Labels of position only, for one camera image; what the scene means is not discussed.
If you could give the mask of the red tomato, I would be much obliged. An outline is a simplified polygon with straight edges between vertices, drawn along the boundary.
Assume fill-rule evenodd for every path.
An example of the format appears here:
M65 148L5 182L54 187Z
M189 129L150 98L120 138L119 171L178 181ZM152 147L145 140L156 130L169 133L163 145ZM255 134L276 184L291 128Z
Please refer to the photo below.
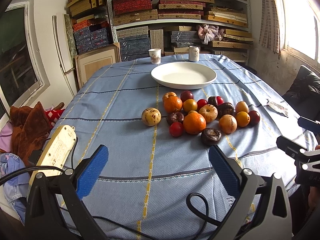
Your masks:
M184 126L180 122L174 122L169 127L169 133L177 138L180 137L184 133Z
M199 111L203 106L207 105L208 101L206 99L200 99L197 101L197 111Z

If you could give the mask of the dark brown fruit front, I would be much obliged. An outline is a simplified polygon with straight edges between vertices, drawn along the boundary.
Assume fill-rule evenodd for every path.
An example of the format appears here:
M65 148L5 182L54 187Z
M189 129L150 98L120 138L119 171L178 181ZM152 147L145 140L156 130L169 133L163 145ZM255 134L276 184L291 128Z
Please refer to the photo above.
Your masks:
M201 141L207 146L216 145L221 140L221 137L221 132L215 128L205 128L201 133Z

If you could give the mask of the wooden framed board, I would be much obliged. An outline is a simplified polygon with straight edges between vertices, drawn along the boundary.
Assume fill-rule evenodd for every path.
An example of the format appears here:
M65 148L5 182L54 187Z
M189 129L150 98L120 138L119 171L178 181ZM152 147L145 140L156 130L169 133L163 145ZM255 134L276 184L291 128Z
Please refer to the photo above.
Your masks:
M77 55L75 57L75 64L79 88L82 88L97 70L120 61L119 42Z

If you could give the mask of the white metal shelf unit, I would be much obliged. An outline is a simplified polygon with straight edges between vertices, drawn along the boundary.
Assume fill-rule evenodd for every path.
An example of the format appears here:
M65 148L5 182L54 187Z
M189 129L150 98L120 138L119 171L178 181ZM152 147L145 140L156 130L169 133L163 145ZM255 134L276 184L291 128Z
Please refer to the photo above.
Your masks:
M114 42L124 61L146 57L159 48L164 56L186 54L190 46L202 53L248 61L253 46L249 0L106 0ZM202 44L196 26L225 29L221 41Z

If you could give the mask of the yellow orange round fruit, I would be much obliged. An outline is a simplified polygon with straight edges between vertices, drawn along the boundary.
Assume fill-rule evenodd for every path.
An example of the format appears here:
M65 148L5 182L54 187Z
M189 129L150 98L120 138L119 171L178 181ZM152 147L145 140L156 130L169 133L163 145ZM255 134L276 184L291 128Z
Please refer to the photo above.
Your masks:
M186 113L197 111L197 102L194 99L187 99L183 102L183 110Z

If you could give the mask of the window with white frame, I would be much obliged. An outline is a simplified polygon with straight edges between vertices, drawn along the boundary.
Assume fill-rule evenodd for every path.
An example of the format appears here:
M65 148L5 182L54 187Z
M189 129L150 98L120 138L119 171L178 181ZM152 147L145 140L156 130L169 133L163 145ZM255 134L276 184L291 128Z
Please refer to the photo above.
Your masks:
M50 82L41 59L34 0L13 0L1 16L1 116L31 105Z

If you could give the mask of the white paper cup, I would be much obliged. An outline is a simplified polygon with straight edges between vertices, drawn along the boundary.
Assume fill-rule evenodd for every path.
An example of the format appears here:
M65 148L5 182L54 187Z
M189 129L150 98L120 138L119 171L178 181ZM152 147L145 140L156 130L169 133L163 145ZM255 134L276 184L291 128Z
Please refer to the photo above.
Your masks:
M152 64L160 64L162 50L158 48L149 49L149 56Z

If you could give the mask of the dark purple fruit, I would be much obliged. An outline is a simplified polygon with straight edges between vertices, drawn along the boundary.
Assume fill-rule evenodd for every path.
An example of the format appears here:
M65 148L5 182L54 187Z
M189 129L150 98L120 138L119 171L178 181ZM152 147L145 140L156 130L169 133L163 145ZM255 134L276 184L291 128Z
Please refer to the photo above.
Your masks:
M233 115L234 106L230 102L224 102L217 107L218 118L221 118L224 115Z

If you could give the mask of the yellow speckled apple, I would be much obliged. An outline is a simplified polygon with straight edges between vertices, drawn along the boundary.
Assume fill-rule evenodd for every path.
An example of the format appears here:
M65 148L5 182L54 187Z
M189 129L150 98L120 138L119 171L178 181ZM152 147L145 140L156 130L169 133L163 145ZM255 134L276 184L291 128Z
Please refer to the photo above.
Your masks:
M161 113L156 108L147 108L142 113L142 122L149 127L159 124L161 118Z

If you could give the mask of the large orange front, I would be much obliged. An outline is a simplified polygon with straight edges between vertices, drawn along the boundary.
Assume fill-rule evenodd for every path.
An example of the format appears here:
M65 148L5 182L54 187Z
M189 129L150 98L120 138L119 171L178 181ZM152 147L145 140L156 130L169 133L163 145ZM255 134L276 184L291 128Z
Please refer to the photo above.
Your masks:
M191 135L197 135L201 133L207 126L205 118L195 112L189 113L184 117L183 121L184 130Z

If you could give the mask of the dark red plum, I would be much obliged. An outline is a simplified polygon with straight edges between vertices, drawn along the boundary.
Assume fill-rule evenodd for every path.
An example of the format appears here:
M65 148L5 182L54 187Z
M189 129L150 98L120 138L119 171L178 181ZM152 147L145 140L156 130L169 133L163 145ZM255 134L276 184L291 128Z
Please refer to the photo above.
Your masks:
M189 100L189 99L193 99L193 98L194 98L194 95L193 95L193 93L192 93L191 91L185 90L185 91L183 91L183 92L181 93L180 98L181 98L181 101L182 101L182 102L185 102L185 101L187 101L187 100Z
M251 126L255 126L255 125L259 124L259 122L260 122L260 114L257 111L252 110L252 111L249 111L248 114L249 114L249 117L250 117L249 124Z

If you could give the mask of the large orange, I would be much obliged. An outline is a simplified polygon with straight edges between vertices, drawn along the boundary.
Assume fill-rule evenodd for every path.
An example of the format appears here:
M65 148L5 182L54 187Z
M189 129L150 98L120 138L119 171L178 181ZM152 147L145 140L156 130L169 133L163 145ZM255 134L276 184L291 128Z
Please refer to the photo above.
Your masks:
M170 96L164 100L164 109L170 114L174 112L179 112L182 109L183 102L177 96Z
M191 135L197 135L201 133L207 126L205 118L195 112L189 113L184 117L183 121L184 130Z

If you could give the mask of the white beverage can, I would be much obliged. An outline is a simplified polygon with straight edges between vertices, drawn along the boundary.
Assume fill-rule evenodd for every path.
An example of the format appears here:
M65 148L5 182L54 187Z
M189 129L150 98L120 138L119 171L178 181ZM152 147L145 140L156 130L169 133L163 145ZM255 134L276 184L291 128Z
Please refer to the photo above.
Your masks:
M196 46L190 46L188 48L189 61L198 62L200 60L200 48Z

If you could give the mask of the large orange back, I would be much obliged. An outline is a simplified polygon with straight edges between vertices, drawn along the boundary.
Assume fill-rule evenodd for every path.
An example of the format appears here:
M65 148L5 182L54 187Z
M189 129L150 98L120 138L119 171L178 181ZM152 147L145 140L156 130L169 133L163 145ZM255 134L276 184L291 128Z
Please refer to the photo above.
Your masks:
M177 96L170 96L164 100L164 109L170 114L174 112L179 112L182 109L183 102Z

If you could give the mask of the checked curtain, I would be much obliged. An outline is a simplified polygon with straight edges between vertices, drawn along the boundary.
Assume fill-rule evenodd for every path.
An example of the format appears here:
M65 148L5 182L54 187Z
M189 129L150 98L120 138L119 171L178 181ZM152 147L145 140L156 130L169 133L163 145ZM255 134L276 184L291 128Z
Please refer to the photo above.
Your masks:
M275 0L261 0L261 26L259 44L280 53L280 27Z

